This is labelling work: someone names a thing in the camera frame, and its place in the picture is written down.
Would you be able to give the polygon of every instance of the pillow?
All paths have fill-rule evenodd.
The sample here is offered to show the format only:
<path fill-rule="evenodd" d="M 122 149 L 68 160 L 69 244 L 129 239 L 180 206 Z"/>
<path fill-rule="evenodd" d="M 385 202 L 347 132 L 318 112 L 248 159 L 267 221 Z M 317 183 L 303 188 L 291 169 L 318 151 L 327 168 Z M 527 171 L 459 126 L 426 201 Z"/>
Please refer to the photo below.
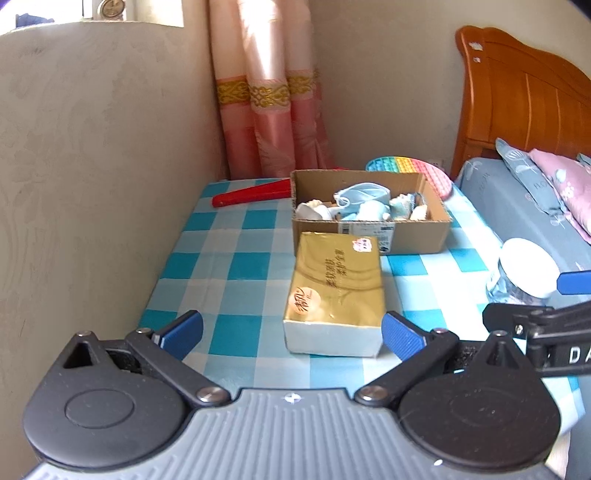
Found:
<path fill-rule="evenodd" d="M 532 150 L 530 157 L 552 179 L 574 219 L 591 233 L 591 165 L 539 150 Z"/>
<path fill-rule="evenodd" d="M 495 146 L 509 171 L 527 189 L 540 208 L 548 215 L 562 214 L 564 208 L 556 198 L 552 185 L 528 154 L 513 148 L 500 138 L 496 139 Z"/>
<path fill-rule="evenodd" d="M 577 155 L 577 160 L 581 163 L 585 163 L 587 165 L 589 165 L 589 167 L 591 167 L 591 158 L 589 158 L 587 155 L 583 155 L 582 153 L 580 153 L 579 155 Z"/>

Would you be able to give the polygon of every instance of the window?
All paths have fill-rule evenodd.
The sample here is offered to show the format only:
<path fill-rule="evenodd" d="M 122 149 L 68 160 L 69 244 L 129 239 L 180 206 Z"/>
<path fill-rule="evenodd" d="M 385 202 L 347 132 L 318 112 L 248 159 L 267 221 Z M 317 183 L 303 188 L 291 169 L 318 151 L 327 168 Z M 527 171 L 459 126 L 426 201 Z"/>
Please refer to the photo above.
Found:
<path fill-rule="evenodd" d="M 0 34 L 16 28 L 17 15 L 52 18 L 55 23 L 76 22 L 82 18 L 82 0 L 10 0 L 0 10 Z"/>

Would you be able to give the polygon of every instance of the metal screw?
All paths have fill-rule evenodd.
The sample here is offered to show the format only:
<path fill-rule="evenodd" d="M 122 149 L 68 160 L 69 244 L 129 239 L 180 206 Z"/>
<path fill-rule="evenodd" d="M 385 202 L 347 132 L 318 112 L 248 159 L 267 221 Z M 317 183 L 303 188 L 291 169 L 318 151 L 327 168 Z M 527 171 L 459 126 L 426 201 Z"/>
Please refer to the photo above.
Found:
<path fill-rule="evenodd" d="M 380 385 L 367 385 L 359 390 L 359 396 L 365 401 L 381 401 L 388 396 L 388 390 Z"/>
<path fill-rule="evenodd" d="M 222 387 L 203 387 L 197 391 L 197 398 L 204 403 L 221 403 L 230 399 L 230 394 Z"/>
<path fill-rule="evenodd" d="M 544 333 L 543 329 L 540 327 L 530 326 L 530 329 L 527 331 L 528 336 L 532 336 L 533 338 L 538 338 L 540 335 Z"/>

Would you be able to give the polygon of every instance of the blue pillow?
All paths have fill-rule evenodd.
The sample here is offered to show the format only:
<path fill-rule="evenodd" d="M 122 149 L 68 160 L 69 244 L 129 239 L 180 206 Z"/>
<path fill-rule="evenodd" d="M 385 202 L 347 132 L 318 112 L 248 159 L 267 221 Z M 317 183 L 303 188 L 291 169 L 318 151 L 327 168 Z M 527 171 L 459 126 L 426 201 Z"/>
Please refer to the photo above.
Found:
<path fill-rule="evenodd" d="M 577 160 L 591 167 L 591 158 L 589 158 L 587 155 L 583 155 L 582 153 L 580 153 L 579 155 L 577 155 Z"/>
<path fill-rule="evenodd" d="M 510 146 L 500 138 L 496 139 L 495 146 L 509 171 L 527 189 L 543 211 L 548 215 L 560 215 L 564 212 L 564 203 L 558 199 L 546 176 L 527 153 Z"/>

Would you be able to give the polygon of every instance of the black circular disc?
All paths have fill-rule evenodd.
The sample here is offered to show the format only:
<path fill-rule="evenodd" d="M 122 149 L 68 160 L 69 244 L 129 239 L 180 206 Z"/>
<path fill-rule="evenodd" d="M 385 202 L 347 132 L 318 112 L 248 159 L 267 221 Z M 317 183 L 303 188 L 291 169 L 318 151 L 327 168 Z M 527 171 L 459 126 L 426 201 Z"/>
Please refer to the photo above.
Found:
<path fill-rule="evenodd" d="M 519 370 L 478 373 L 442 375 L 413 387 L 398 409 L 410 438 L 466 468 L 506 471 L 541 462 L 560 430 L 560 413 L 545 386 Z"/>
<path fill-rule="evenodd" d="M 145 375 L 76 368 L 31 399 L 25 434 L 44 459 L 79 469 L 130 464 L 164 446 L 185 418 L 183 400 Z"/>

